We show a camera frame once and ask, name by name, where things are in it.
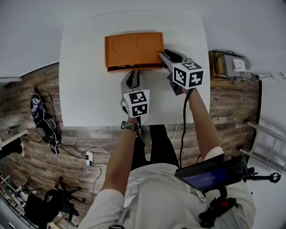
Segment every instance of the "wooden floor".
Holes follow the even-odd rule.
[[[49,92],[54,100],[56,115],[60,122],[63,144],[74,145],[85,153],[90,148],[102,147],[112,152],[120,135],[120,127],[64,127],[59,98],[59,65],[49,66],[23,77],[22,82],[8,84],[0,90],[0,130],[18,125],[17,128],[28,128],[29,135],[41,140],[30,118],[30,97],[34,93],[34,86]],[[40,93],[46,100],[47,94]],[[224,152],[228,156],[237,155],[238,145],[248,146],[253,130],[244,124],[245,119],[255,121],[258,103],[258,84],[236,87],[216,87],[210,89],[210,115],[215,123],[222,141]],[[167,133],[172,139],[176,125],[167,125]],[[182,125],[173,141],[177,156],[181,147]],[[148,127],[143,127],[143,138],[146,143],[146,158],[150,158],[151,141]],[[77,203],[76,209],[80,213],[80,221],[87,213],[92,203],[93,184],[99,175],[99,169],[85,164],[84,159],[77,159],[61,150],[60,154],[53,155],[47,144],[32,141],[23,137],[25,143],[25,157],[12,153],[0,160],[0,169],[11,176],[16,184],[24,184],[32,176],[31,186],[43,187],[43,194],[53,189],[58,178],[63,177],[64,183],[70,189],[78,186],[81,191],[75,193],[78,198],[85,198],[86,203]],[[199,155],[198,143],[194,126],[187,125],[182,154],[183,166],[196,162]],[[64,147],[70,153],[79,155],[70,147]],[[94,150],[93,162],[107,163],[109,156],[102,150]],[[102,165],[102,175],[94,187],[94,197],[100,191],[105,178],[105,165]]]

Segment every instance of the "white sleeve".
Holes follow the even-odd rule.
[[[213,148],[205,157],[205,160],[222,154],[223,150],[220,147]],[[206,203],[210,202],[216,197],[220,196],[218,190],[212,190],[206,193]],[[253,197],[243,181],[227,186],[227,197],[235,198],[238,207],[234,211],[241,220],[243,229],[250,229],[253,226],[254,218],[256,215],[256,208],[254,205]]]
[[[117,190],[105,189],[98,193],[79,229],[108,229],[116,225],[124,208],[124,196]]]

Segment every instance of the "black and white marker cube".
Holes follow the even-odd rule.
[[[173,64],[173,81],[185,89],[201,85],[204,74],[205,70],[194,61]]]
[[[123,94],[124,106],[131,118],[149,113],[149,93],[149,90],[142,90]]]

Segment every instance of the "white table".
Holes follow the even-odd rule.
[[[18,134],[15,134],[15,135],[8,134],[8,129],[6,129],[2,132],[4,132],[4,133],[0,133],[0,150],[2,150],[2,147],[4,147],[5,145],[9,144],[10,142],[13,142],[14,140],[23,136],[24,134],[27,134],[29,131],[28,131],[28,129],[26,129],[26,130],[24,130]]]
[[[119,12],[64,27],[59,65],[64,126],[119,126],[126,120],[120,107],[120,82],[128,72],[107,72],[104,37],[134,32],[163,32],[165,48],[184,53],[205,68],[204,83],[198,90],[209,110],[209,59],[201,18],[154,11]],[[143,72],[150,89],[150,111],[142,125],[183,123],[185,96],[175,96],[167,76],[165,69]],[[186,120],[193,122],[189,109]]]

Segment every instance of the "electrical outlet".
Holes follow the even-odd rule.
[[[86,152],[86,155],[88,156],[88,160],[86,160],[86,164],[89,165],[89,162],[93,162],[93,153],[92,152]]]

